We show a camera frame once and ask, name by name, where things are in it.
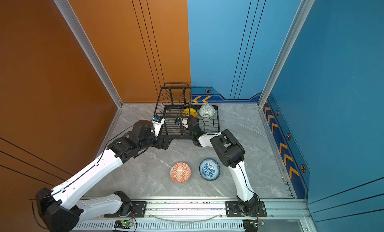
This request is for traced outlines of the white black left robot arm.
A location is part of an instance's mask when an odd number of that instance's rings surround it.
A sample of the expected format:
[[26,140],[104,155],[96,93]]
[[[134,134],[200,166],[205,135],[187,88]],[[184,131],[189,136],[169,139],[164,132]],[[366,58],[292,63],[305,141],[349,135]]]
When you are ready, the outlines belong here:
[[111,142],[94,161],[67,181],[36,194],[40,218],[50,232],[69,232],[78,223],[111,214],[125,217],[131,214],[131,199],[122,191],[109,196],[83,201],[82,197],[101,179],[136,158],[150,147],[168,149],[172,138],[162,135],[165,120],[155,116],[152,121],[140,120],[132,131]]

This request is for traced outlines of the yellow bowl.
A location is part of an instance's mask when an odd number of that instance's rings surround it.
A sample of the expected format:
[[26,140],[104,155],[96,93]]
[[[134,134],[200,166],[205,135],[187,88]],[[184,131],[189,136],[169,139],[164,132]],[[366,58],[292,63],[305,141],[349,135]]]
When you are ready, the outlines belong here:
[[198,114],[197,114],[197,111],[195,109],[193,109],[193,108],[186,108],[183,111],[183,116],[185,116],[185,117],[189,117],[189,116],[198,117]]

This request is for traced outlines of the grey-green patterned bowl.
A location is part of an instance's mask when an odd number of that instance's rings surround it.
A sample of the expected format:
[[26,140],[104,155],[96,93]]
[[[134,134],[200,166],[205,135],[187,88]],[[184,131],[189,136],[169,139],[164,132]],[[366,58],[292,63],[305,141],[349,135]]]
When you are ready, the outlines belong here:
[[203,118],[211,118],[215,114],[215,108],[210,104],[204,104],[199,109],[199,114]]

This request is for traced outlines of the blue white floral bowl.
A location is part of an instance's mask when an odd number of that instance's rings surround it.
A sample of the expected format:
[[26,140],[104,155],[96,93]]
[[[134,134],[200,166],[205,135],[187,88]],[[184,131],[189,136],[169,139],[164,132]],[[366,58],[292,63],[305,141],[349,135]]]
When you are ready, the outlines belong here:
[[206,158],[200,163],[199,172],[204,180],[214,181],[219,178],[221,168],[217,161],[212,158]]

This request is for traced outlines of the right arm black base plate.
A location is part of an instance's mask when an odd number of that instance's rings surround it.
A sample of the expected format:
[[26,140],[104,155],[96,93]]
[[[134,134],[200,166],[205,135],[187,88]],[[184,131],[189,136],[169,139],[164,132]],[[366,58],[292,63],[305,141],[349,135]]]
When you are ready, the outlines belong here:
[[252,217],[252,218],[266,218],[268,216],[267,210],[265,207],[265,203],[263,201],[257,202],[257,205],[255,209],[253,210],[253,214],[246,216],[239,206],[238,201],[225,201],[225,209],[226,209],[226,216],[228,218],[235,218],[235,217]]

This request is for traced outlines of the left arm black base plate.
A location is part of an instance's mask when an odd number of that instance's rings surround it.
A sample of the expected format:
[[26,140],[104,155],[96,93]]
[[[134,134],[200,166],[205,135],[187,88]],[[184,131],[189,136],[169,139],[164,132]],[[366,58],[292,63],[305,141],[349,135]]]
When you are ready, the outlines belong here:
[[146,201],[125,202],[114,214],[106,214],[104,218],[143,218],[146,213]]

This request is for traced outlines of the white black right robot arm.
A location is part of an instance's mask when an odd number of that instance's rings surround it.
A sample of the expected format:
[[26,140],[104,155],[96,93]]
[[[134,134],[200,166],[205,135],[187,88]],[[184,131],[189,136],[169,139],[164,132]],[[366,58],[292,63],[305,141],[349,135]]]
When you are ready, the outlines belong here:
[[256,216],[261,209],[261,200],[248,179],[243,146],[228,129],[219,133],[204,133],[198,118],[193,116],[189,116],[187,125],[194,145],[212,147],[221,163],[229,169],[235,182],[241,213],[246,217]]

